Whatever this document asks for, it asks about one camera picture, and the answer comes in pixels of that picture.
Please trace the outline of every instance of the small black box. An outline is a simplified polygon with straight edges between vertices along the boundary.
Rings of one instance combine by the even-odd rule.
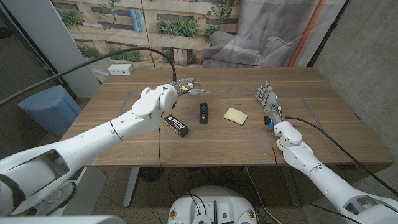
[[[175,131],[181,138],[188,134],[188,127],[175,118],[173,115],[168,115],[164,118],[165,123],[169,126],[173,131]]]

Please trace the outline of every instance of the black remote control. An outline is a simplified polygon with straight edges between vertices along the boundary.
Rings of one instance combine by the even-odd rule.
[[[207,103],[201,103],[199,109],[199,122],[201,124],[207,124],[207,116],[208,116],[208,106]]]

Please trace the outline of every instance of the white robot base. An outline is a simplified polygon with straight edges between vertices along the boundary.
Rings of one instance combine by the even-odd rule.
[[[239,193],[222,186],[206,185],[189,190],[178,198],[170,209],[167,223],[255,224],[257,217],[253,206]]]

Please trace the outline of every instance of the white power strip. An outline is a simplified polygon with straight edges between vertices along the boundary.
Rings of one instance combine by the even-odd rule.
[[[130,75],[134,68],[131,64],[112,64],[108,70],[111,75]]]

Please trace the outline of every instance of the sponge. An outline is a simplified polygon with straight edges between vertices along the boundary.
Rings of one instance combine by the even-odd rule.
[[[246,118],[248,118],[248,116],[238,111],[237,109],[230,108],[225,113],[224,118],[242,125],[245,122]]]

